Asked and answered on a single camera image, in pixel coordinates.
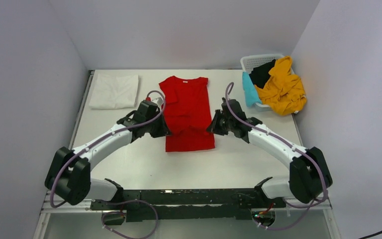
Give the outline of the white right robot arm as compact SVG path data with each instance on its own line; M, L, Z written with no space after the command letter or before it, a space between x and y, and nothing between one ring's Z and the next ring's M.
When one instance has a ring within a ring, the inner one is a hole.
M221 106L215 111L207 132L217 135L231 132L236 138L269 153L289 171L286 177L268 177L254 187L257 205L265 207L274 199L288 197L304 204L320 202L320 195L327 198L333 179L319 148L297 145L270 130L261 120L246 117L235 99L224 99Z

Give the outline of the red t-shirt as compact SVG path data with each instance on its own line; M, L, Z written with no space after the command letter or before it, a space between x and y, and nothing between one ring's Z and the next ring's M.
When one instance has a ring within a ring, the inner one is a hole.
M207 86L206 77L170 76L159 83L166 99L164 117L172 133L166 137L166 152L215 148L214 134L206 131L212 121Z

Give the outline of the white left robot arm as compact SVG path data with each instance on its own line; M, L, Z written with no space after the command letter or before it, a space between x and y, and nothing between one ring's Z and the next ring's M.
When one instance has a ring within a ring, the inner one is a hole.
M152 138L170 135L161 112L162 103L161 98L153 101L147 98L99 137L73 149L58 149L45 187L70 205L92 199L103 201L110 209L119 208L124 201L124 189L111 179L93 179L91 171L112 153L147 133Z

